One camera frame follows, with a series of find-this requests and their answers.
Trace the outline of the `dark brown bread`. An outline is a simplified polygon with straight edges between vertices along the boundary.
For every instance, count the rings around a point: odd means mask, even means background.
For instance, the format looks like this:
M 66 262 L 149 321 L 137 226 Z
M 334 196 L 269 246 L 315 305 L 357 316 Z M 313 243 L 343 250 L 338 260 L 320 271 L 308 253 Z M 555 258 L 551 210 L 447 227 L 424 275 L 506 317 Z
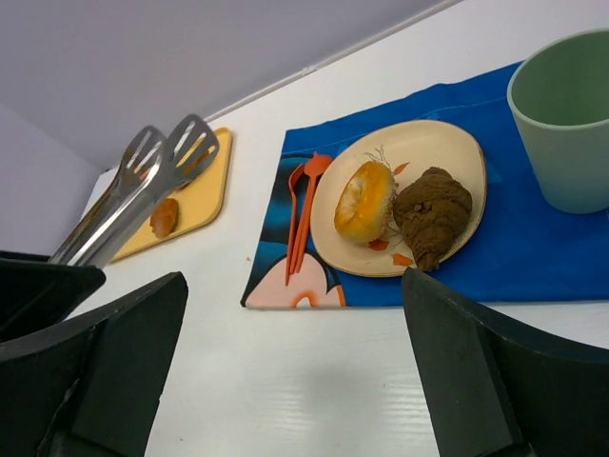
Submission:
M 472 196 L 445 169 L 431 167 L 397 195 L 393 216 L 417 267 L 439 267 L 440 260 L 465 230 Z

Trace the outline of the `glazed donut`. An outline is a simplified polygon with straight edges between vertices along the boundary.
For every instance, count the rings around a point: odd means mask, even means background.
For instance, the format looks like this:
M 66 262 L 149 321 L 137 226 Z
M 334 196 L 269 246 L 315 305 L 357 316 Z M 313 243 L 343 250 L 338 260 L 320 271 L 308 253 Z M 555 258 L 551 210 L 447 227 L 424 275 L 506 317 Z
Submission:
M 362 164 L 348 180 L 334 213 L 334 227 L 345 241 L 365 245 L 380 238 L 396 196 L 392 171 L 373 161 Z

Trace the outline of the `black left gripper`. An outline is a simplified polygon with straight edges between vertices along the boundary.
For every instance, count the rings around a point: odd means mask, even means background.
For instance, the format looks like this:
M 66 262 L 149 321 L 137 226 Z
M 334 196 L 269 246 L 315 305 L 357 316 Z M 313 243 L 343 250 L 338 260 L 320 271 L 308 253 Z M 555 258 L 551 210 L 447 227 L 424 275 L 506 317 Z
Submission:
M 2 455 L 145 454 L 187 280 L 168 273 L 59 323 L 105 282 L 96 267 L 1 253 Z

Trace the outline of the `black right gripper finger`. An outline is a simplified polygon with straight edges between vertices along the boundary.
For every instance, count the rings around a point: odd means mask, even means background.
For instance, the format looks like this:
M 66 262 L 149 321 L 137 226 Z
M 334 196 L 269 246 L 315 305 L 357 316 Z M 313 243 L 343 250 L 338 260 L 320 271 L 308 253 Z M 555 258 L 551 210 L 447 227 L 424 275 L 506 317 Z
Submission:
M 605 456 L 608 351 L 408 268 L 403 309 L 442 456 Z

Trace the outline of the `metal tongs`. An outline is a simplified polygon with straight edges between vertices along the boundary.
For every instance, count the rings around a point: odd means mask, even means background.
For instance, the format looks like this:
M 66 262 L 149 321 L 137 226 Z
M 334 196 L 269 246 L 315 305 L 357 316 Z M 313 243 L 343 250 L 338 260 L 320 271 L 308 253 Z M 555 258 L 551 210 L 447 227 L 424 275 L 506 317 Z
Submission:
M 169 135 L 152 125 L 142 128 L 126 147 L 108 188 L 49 262 L 104 267 L 160 203 L 196 179 L 219 151 L 216 134 L 195 113 Z

